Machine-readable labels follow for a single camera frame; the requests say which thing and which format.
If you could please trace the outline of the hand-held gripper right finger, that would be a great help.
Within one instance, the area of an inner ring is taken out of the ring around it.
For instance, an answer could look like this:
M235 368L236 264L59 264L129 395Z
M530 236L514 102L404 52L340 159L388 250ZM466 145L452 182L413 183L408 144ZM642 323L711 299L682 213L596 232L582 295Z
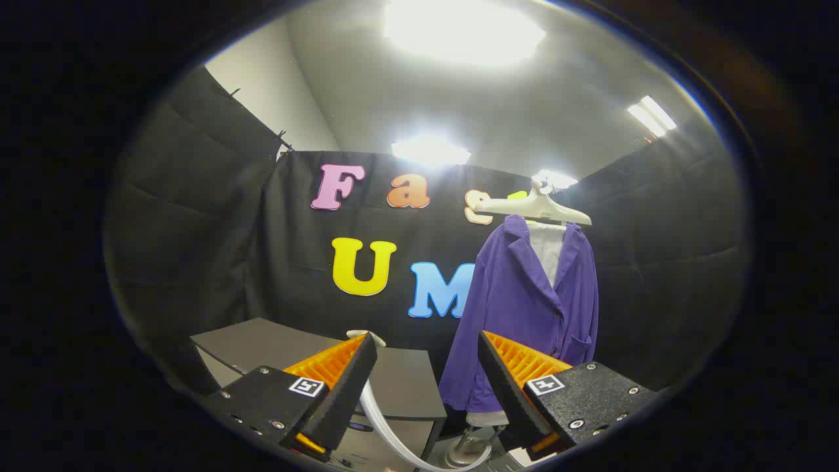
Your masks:
M571 366L486 330L478 359L507 417L501 441L531 460L612 432L659 395L605 365Z

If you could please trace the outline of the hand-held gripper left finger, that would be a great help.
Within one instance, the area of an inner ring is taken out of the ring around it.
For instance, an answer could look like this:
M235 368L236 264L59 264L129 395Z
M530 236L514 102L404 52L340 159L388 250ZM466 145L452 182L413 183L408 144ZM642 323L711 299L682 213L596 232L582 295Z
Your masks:
M360 334L286 368L258 366L207 395L202 406L266 449L326 463L347 431L377 359L375 338Z

